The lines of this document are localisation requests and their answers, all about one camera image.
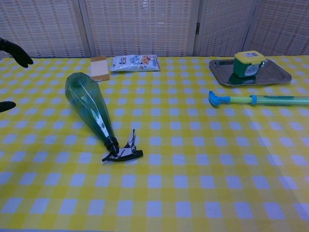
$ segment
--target brown cardboard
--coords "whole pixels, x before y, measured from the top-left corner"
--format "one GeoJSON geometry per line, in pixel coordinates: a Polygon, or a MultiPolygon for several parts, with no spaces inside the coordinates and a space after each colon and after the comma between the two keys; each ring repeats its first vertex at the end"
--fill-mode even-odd
{"type": "Polygon", "coordinates": [[[110,79],[107,60],[105,56],[90,59],[91,79],[95,81],[107,81],[110,79]]]}

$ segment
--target green container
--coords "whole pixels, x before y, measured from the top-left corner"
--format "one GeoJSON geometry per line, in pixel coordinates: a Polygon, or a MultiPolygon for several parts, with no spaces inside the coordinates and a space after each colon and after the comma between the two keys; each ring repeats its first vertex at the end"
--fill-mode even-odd
{"type": "Polygon", "coordinates": [[[238,52],[235,54],[233,72],[238,77],[255,76],[266,58],[257,51],[238,52]]]}

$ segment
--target gingham tablecloth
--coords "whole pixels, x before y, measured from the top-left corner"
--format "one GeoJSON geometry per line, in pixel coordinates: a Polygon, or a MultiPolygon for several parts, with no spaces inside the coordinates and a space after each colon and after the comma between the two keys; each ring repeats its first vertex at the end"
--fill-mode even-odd
{"type": "Polygon", "coordinates": [[[219,95],[309,95],[309,56],[271,57],[288,85],[228,88],[214,58],[160,58],[161,72],[111,74],[100,88],[121,145],[106,149],[72,110],[67,76],[89,59],[0,62],[0,228],[103,231],[309,231],[309,109],[221,105],[219,95]]]}

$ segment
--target snack bag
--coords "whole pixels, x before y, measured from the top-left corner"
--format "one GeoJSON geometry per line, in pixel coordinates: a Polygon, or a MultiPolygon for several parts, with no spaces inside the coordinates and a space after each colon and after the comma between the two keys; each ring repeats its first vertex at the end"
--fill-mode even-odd
{"type": "Polygon", "coordinates": [[[146,72],[160,71],[157,55],[117,56],[112,60],[113,72],[146,72]]]}

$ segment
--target silver tray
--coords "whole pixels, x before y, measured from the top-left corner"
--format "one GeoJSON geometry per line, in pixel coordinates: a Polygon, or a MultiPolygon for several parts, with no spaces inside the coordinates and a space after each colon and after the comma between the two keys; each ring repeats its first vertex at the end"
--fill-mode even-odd
{"type": "Polygon", "coordinates": [[[217,81],[226,86],[266,85],[289,83],[292,76],[275,64],[266,59],[256,76],[240,78],[233,73],[233,59],[216,59],[209,62],[209,68],[217,81]]]}

